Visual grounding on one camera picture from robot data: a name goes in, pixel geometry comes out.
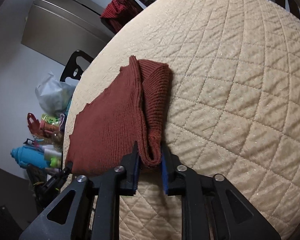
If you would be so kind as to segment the rust red knit sweater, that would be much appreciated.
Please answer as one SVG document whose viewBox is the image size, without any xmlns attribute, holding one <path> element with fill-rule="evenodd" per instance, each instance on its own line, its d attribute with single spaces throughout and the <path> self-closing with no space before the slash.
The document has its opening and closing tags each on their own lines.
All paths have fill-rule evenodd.
<svg viewBox="0 0 300 240">
<path fill-rule="evenodd" d="M 130 56 L 112 83 L 77 114 L 65 160 L 72 163 L 71 172 L 102 174 L 135 144 L 145 167 L 159 165 L 170 79 L 168 64 Z"/>
</svg>

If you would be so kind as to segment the green toy bottle cap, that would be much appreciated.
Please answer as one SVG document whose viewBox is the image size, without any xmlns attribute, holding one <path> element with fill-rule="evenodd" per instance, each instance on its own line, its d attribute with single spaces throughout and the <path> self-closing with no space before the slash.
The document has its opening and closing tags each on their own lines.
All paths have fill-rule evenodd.
<svg viewBox="0 0 300 240">
<path fill-rule="evenodd" d="M 50 167 L 51 168 L 61 168 L 61 159 L 58 159 L 56 157 L 51 158 Z"/>
</svg>

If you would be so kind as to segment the white bottle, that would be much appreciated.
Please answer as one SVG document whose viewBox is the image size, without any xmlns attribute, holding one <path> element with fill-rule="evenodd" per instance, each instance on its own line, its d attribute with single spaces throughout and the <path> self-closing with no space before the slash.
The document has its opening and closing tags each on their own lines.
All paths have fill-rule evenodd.
<svg viewBox="0 0 300 240">
<path fill-rule="evenodd" d="M 44 159 L 47 161 L 50 161 L 52 158 L 56 158 L 58 160 L 61 160 L 62 154 L 61 152 L 57 152 L 55 150 L 45 148 L 44 149 Z"/>
</svg>

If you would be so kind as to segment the blue thermos jug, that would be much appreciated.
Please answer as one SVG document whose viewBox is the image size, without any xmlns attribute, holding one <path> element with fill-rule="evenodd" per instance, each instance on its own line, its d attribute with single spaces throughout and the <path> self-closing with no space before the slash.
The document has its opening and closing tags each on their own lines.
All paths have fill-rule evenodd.
<svg viewBox="0 0 300 240">
<path fill-rule="evenodd" d="M 50 162 L 44 159 L 44 154 L 32 146 L 22 146 L 11 150 L 11 156 L 24 169 L 33 165 L 40 169 L 50 167 Z"/>
</svg>

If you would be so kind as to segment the pink bottle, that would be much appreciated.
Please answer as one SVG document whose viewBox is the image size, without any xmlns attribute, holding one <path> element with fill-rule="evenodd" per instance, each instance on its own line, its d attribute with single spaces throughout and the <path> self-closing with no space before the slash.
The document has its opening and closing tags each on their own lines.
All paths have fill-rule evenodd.
<svg viewBox="0 0 300 240">
<path fill-rule="evenodd" d="M 52 125 L 44 120 L 40 121 L 39 129 L 42 130 L 44 133 L 53 134 L 59 130 L 58 126 Z"/>
</svg>

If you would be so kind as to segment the green patterned package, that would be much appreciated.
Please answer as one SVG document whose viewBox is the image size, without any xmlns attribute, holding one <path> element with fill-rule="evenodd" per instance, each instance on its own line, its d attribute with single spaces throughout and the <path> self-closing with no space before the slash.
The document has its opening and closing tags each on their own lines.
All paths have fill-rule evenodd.
<svg viewBox="0 0 300 240">
<path fill-rule="evenodd" d="M 58 117 L 50 116 L 47 114 L 42 114 L 41 120 L 55 126 L 59 126 L 60 123 L 60 119 Z"/>
</svg>

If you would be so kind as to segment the red gift bag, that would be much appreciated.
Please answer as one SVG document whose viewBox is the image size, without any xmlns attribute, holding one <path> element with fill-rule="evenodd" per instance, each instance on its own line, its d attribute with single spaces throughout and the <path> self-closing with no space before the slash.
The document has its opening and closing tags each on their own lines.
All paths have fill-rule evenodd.
<svg viewBox="0 0 300 240">
<path fill-rule="evenodd" d="M 40 122 L 32 113 L 27 114 L 27 126 L 32 135 L 40 132 Z"/>
</svg>

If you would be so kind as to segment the white plastic bag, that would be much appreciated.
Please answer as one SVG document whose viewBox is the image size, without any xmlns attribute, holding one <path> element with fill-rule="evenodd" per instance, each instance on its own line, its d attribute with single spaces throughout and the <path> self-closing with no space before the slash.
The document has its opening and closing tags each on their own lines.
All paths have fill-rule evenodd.
<svg viewBox="0 0 300 240">
<path fill-rule="evenodd" d="M 63 113 L 73 96 L 76 86 L 57 80 L 49 72 L 35 88 L 35 94 L 42 110 L 50 116 Z"/>
</svg>

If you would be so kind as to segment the dark wooden chair left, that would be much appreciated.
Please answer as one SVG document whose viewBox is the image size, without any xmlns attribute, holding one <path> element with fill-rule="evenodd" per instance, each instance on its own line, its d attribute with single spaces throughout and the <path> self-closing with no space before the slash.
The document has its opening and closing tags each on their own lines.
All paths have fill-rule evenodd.
<svg viewBox="0 0 300 240">
<path fill-rule="evenodd" d="M 71 78 L 73 80 L 80 80 L 83 74 L 83 69 L 77 63 L 77 58 L 81 57 L 85 61 L 92 63 L 94 60 L 90 55 L 85 53 L 82 50 L 76 50 L 73 52 L 65 65 L 65 68 L 61 74 L 60 82 L 65 82 L 67 78 Z"/>
</svg>

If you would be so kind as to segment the cream quilted bed cover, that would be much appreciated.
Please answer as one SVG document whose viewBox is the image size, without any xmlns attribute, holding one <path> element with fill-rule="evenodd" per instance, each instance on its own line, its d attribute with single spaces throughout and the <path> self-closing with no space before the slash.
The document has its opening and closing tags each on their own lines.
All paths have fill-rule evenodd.
<svg viewBox="0 0 300 240">
<path fill-rule="evenodd" d="M 173 72 L 165 137 L 181 162 L 300 239 L 300 20 L 269 0 L 157 0 L 83 73 L 66 136 L 130 55 Z"/>
</svg>

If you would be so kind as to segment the grey wardrobe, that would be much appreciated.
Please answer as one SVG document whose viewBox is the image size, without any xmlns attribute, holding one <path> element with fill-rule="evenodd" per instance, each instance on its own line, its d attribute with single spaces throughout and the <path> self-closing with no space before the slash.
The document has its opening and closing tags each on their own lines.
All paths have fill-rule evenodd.
<svg viewBox="0 0 300 240">
<path fill-rule="evenodd" d="M 21 44 L 62 65 L 77 50 L 96 57 L 114 37 L 103 10 L 91 0 L 33 0 Z"/>
</svg>

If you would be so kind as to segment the red checkered garment on chair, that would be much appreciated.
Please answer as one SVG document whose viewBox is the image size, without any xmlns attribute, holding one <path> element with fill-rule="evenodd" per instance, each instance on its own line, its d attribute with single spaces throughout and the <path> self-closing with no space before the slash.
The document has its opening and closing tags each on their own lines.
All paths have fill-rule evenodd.
<svg viewBox="0 0 300 240">
<path fill-rule="evenodd" d="M 102 12 L 101 22 L 117 34 L 129 21 L 143 11 L 135 0 L 112 0 Z"/>
</svg>

